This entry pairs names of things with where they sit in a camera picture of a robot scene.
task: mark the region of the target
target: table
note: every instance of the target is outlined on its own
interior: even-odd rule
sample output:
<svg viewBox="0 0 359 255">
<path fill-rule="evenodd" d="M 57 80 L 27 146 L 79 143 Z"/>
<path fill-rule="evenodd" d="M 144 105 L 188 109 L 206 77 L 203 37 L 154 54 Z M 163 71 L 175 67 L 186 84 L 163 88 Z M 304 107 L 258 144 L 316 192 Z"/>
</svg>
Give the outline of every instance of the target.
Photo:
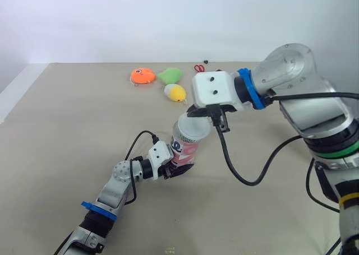
<svg viewBox="0 0 359 255">
<path fill-rule="evenodd" d="M 138 132 L 149 129 L 169 142 L 174 122 L 192 103 L 193 65 L 50 64 L 0 125 L 0 254 L 53 254 L 86 214 L 80 203 L 96 198 Z M 254 65 L 209 63 L 206 69 Z M 183 70 L 187 105 L 167 99 L 160 82 L 134 87 L 129 74 L 138 67 Z M 296 134 L 278 104 L 229 113 L 228 121 L 232 161 L 249 180 Z M 150 146 L 144 136 L 134 155 Z M 140 183 L 103 254 L 324 254 L 339 236 L 338 215 L 307 197 L 309 162 L 305 144 L 293 142 L 259 186 L 247 187 L 231 175 L 212 131 L 185 175 Z M 332 205 L 315 175 L 311 186 Z"/>
</svg>

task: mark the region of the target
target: black cable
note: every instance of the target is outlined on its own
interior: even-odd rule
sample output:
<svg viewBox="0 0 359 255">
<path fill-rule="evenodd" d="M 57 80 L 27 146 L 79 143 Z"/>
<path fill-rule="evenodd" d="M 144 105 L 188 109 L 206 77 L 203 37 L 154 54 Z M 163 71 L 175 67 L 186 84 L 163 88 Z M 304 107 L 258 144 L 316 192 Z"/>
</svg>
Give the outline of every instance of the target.
<svg viewBox="0 0 359 255">
<path fill-rule="evenodd" d="M 132 143 L 130 149 L 128 150 L 128 153 L 127 153 L 127 155 L 126 155 L 126 157 L 125 157 L 125 160 L 128 159 L 128 157 L 129 157 L 129 155 L 130 155 L 130 153 L 131 153 L 131 151 L 132 151 L 132 149 L 133 149 L 135 143 L 136 143 L 137 140 L 140 138 L 140 136 L 142 136 L 144 133 L 150 134 L 150 135 L 152 136 L 152 139 L 153 139 L 154 136 L 156 136 L 153 132 L 150 132 L 150 131 L 147 131 L 147 130 L 144 130 L 144 131 L 140 132 L 140 133 L 136 136 L 134 142 Z"/>
<path fill-rule="evenodd" d="M 337 246 L 339 246 L 340 244 L 340 237 L 338 238 L 338 240 L 332 245 L 332 247 L 326 252 L 325 255 L 331 255 L 332 252 L 337 248 Z"/>
<path fill-rule="evenodd" d="M 232 172 L 232 174 L 240 181 L 242 182 L 243 184 L 245 185 L 248 185 L 248 186 L 256 186 L 258 185 L 264 178 L 265 174 L 267 173 L 268 171 L 268 168 L 271 164 L 271 162 L 273 161 L 273 159 L 275 158 L 275 156 L 278 154 L 278 152 L 285 146 L 287 146 L 289 143 L 291 143 L 292 141 L 294 140 L 297 140 L 297 139 L 300 139 L 302 138 L 301 136 L 294 136 L 286 141 L 284 141 L 283 143 L 281 143 L 269 156 L 267 162 L 265 163 L 264 167 L 263 167 L 263 170 L 262 172 L 260 173 L 259 177 L 253 181 L 253 182 L 250 182 L 248 180 L 245 180 L 244 178 L 242 178 L 238 172 L 235 170 L 235 168 L 233 167 L 232 165 L 232 162 L 231 162 L 231 158 L 229 157 L 229 153 L 228 153 L 228 150 L 227 150 L 227 144 L 225 143 L 225 139 L 224 139 L 224 136 L 223 136 L 223 133 L 222 133 L 222 130 L 220 129 L 219 126 L 216 126 L 215 127 L 216 130 L 217 130 L 217 133 L 218 133 L 218 136 L 219 136 L 219 140 L 220 140 L 220 144 L 222 145 L 222 150 L 223 150 L 223 155 L 224 155 L 224 158 L 225 158 L 225 161 L 227 163 L 227 166 L 228 168 L 230 169 L 230 171 Z"/>
<path fill-rule="evenodd" d="M 315 162 L 314 159 L 312 159 L 312 160 L 310 161 L 310 165 L 309 165 L 308 172 L 307 172 L 307 177 L 306 177 L 306 179 L 305 179 L 305 188 L 306 188 L 306 190 L 307 190 L 307 194 L 308 194 L 308 196 L 309 196 L 314 202 L 320 204 L 322 207 L 325 207 L 325 208 L 327 208 L 327 209 L 329 209 L 329 210 L 332 210 L 332 211 L 334 211 L 334 212 L 339 213 L 339 209 L 336 209 L 336 208 L 334 208 L 334 207 L 328 206 L 327 204 L 325 204 L 325 203 L 323 203 L 323 202 L 320 202 L 317 198 L 315 198 L 315 197 L 312 195 L 312 193 L 311 193 L 311 191 L 310 191 L 310 186 L 309 186 L 309 183 L 310 183 L 310 173 L 311 173 L 311 171 L 312 171 L 312 169 L 313 169 L 314 162 Z M 330 255 L 330 254 L 336 249 L 336 247 L 337 247 L 339 244 L 340 244 L 340 237 L 339 237 L 339 239 L 332 245 L 332 247 L 326 252 L 325 255 Z"/>
<path fill-rule="evenodd" d="M 64 241 L 62 241 L 62 243 L 60 244 L 60 246 L 56 249 L 54 255 L 57 255 L 60 250 L 62 249 L 62 247 L 66 244 L 66 242 L 68 241 L 68 239 L 70 238 L 71 234 L 73 233 L 73 231 L 64 239 Z"/>
<path fill-rule="evenodd" d="M 332 210 L 332 211 L 334 211 L 334 212 L 336 212 L 336 213 L 339 213 L 339 209 L 336 209 L 336 208 L 334 208 L 334 207 L 328 206 L 327 204 L 325 204 L 325 203 L 323 203 L 323 202 L 320 202 L 317 198 L 315 198 L 315 197 L 312 195 L 312 193 L 311 193 L 311 191 L 310 191 L 310 187 L 309 187 L 310 173 L 312 172 L 312 168 L 313 168 L 313 166 L 314 166 L 314 162 L 315 162 L 315 160 L 312 159 L 311 162 L 310 162 L 309 168 L 308 168 L 307 177 L 306 177 L 306 179 L 305 179 L 305 188 L 306 188 L 306 190 L 307 190 L 307 194 L 308 194 L 308 196 L 309 196 L 314 202 L 320 204 L 322 207 L 325 207 L 325 208 L 330 209 L 330 210 Z"/>
<path fill-rule="evenodd" d="M 358 100 L 359 94 L 354 94 L 352 92 L 318 92 L 315 94 L 294 94 L 294 95 L 273 96 L 271 97 L 271 100 L 283 101 L 283 100 L 293 100 L 293 99 L 330 98 L 330 97 L 342 97 L 342 98 L 351 98 Z"/>
<path fill-rule="evenodd" d="M 132 182 L 132 190 L 134 192 L 134 197 L 132 200 L 127 201 L 125 205 L 129 205 L 136 201 L 137 199 L 137 192 L 136 192 L 136 185 L 135 185 L 135 178 L 134 178 L 134 169 L 132 168 L 132 159 L 130 160 L 130 176 L 131 176 L 131 182 Z"/>
</svg>

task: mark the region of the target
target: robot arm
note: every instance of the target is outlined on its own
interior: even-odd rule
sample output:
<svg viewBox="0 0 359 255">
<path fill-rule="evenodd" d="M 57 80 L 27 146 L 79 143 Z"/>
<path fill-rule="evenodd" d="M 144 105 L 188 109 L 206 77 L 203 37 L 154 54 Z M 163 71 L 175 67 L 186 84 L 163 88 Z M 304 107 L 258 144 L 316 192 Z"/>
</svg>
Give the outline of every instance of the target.
<svg viewBox="0 0 359 255">
<path fill-rule="evenodd" d="M 83 222 L 70 234 L 55 255 L 90 255 L 101 253 L 106 236 L 127 201 L 133 180 L 158 179 L 161 165 L 173 158 L 164 141 L 158 141 L 145 160 L 121 161 L 112 170 L 108 183 L 93 203 L 83 202 L 89 212 Z"/>
<path fill-rule="evenodd" d="M 334 91 L 316 74 L 311 50 L 287 44 L 251 71 L 198 73 L 192 82 L 195 104 L 188 116 L 209 116 L 213 125 L 228 132 L 226 112 L 264 109 L 275 95 Z M 358 122 L 340 98 L 283 100 L 279 106 L 316 160 L 324 194 L 340 205 L 343 245 L 359 239 Z"/>
<path fill-rule="evenodd" d="M 189 117 L 208 116 L 222 132 L 229 127 L 226 112 L 264 109 L 275 95 L 333 92 L 334 88 L 315 71 L 311 50 L 288 44 L 273 51 L 252 71 L 244 68 L 232 75 L 224 72 L 198 73 L 192 81 L 195 104 Z M 316 160 L 316 173 L 323 193 L 340 205 L 340 237 L 343 245 L 359 239 L 359 142 L 358 123 L 340 98 L 280 101 L 280 109 L 303 137 Z M 101 253 L 105 239 L 122 207 L 131 184 L 158 176 L 183 174 L 192 164 L 168 165 L 171 149 L 158 141 L 147 159 L 122 161 L 115 165 L 109 182 L 93 203 L 83 202 L 89 212 L 63 242 L 55 255 Z"/>
</svg>

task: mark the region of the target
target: red scissors handle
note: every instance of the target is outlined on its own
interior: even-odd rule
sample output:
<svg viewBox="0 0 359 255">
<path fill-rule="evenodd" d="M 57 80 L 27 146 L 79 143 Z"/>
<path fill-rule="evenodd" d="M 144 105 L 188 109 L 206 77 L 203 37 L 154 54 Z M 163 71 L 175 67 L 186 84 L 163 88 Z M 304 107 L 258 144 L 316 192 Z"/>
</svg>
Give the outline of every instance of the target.
<svg viewBox="0 0 359 255">
<path fill-rule="evenodd" d="M 195 70 L 196 72 L 198 72 L 198 73 L 205 71 L 205 70 L 204 70 L 204 66 L 203 66 L 202 64 L 196 64 L 193 68 L 194 68 L 194 70 Z"/>
</svg>

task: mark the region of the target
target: cable connector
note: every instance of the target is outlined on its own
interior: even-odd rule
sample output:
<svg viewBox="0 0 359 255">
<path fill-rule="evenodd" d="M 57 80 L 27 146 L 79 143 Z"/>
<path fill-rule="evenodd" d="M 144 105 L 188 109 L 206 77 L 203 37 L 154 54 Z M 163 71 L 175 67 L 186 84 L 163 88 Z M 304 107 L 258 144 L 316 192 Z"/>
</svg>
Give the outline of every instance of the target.
<svg viewBox="0 0 359 255">
<path fill-rule="evenodd" d="M 153 143 L 153 145 L 156 144 L 158 141 L 159 141 L 158 136 L 155 135 L 155 134 L 153 134 L 153 135 L 152 135 L 152 143 Z"/>
<path fill-rule="evenodd" d="M 222 110 L 219 104 L 208 105 L 207 115 L 212 119 L 212 124 L 214 127 L 219 127 L 220 130 L 225 133 L 229 132 L 227 117 L 225 116 L 225 112 Z"/>
</svg>

